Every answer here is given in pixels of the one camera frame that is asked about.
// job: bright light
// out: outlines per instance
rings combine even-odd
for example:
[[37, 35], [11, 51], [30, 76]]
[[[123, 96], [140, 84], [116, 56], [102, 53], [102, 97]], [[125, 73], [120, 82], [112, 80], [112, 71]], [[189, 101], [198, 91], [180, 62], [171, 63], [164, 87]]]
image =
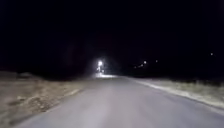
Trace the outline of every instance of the bright light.
[[100, 61], [98, 61], [98, 66], [100, 67], [100, 66], [103, 66], [103, 62], [100, 60]]
[[117, 76], [115, 76], [115, 75], [105, 75], [103, 73], [97, 73], [97, 74], [95, 74], [95, 77], [96, 78], [115, 78]]

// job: road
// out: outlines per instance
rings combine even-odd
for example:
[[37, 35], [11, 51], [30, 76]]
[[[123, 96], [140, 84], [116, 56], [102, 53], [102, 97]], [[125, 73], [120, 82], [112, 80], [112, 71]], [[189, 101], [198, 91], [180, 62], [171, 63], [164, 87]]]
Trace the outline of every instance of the road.
[[15, 128], [222, 127], [223, 114], [205, 104], [124, 78], [109, 78], [93, 80], [76, 96]]

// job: dry grass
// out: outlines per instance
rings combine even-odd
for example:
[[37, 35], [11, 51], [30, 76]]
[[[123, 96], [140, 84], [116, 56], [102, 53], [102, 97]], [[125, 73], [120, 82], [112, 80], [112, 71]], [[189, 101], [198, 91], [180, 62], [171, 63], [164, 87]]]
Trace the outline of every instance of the dry grass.
[[179, 90], [200, 94], [202, 96], [210, 97], [212, 99], [224, 103], [224, 86], [214, 86], [204, 84], [201, 82], [192, 82], [192, 83], [172, 82], [172, 83], [173, 87]]
[[81, 88], [83, 85], [79, 82], [0, 80], [0, 127], [9, 128], [30, 116], [45, 112]]

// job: dirt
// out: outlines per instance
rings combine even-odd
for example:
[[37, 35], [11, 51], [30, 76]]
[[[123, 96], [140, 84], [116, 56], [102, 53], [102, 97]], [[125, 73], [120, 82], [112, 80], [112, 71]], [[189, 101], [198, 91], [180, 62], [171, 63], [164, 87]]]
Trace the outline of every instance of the dirt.
[[82, 88], [80, 82], [0, 80], [0, 128], [11, 128], [31, 116], [45, 112]]

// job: grass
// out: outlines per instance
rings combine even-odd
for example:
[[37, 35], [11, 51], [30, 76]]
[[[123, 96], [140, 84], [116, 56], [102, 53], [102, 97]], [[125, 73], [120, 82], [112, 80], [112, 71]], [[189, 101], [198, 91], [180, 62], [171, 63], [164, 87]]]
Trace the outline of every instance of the grass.
[[184, 82], [169, 79], [142, 80], [156, 86], [172, 89], [172, 91], [169, 91], [171, 93], [224, 108], [224, 84], [214, 85], [204, 81]]
[[0, 80], [0, 127], [10, 128], [35, 114], [45, 112], [82, 88], [81, 82]]

